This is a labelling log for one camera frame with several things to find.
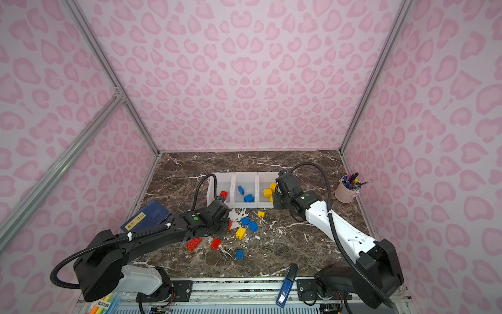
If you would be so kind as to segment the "blue lego mid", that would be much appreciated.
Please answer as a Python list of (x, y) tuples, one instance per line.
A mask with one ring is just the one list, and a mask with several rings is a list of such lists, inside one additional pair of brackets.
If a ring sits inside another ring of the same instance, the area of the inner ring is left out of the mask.
[(244, 188), (242, 186), (238, 186), (237, 188), (238, 188), (239, 193), (244, 196), (244, 194), (245, 194)]

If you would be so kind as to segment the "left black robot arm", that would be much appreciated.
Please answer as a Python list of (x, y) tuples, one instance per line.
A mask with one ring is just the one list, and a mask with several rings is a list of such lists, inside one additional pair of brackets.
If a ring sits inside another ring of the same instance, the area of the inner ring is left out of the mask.
[(135, 293), (137, 302), (172, 301), (175, 287), (160, 266), (141, 268), (131, 261), (162, 247), (196, 238), (224, 235), (230, 225), (230, 208), (225, 197), (206, 207), (180, 214), (158, 226), (140, 232), (100, 232), (85, 249), (59, 262), (50, 273), (52, 284), (80, 290), (86, 302), (111, 293)]

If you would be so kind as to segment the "long red lego brick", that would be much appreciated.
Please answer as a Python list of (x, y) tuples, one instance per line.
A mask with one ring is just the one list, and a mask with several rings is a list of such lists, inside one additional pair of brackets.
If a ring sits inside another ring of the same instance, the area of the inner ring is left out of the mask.
[(194, 251), (202, 241), (203, 238), (193, 238), (186, 244), (186, 248), (189, 251)]

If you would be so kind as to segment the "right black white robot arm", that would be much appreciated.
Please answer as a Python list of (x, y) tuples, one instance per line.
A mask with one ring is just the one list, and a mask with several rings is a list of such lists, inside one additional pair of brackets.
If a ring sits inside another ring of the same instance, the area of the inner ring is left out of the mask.
[(295, 220), (321, 230), (336, 244), (348, 266), (327, 265), (315, 274), (310, 289), (299, 286), (299, 298), (313, 306), (318, 300), (334, 297), (346, 302), (348, 294), (356, 294), (370, 308), (377, 309), (382, 304), (394, 308), (391, 296), (404, 284), (396, 248), (387, 239), (378, 241), (364, 234), (338, 215), (332, 208), (328, 175), (318, 164), (314, 167), (324, 179), (327, 198), (304, 190), (293, 170), (282, 170), (275, 179), (274, 208), (286, 209)]

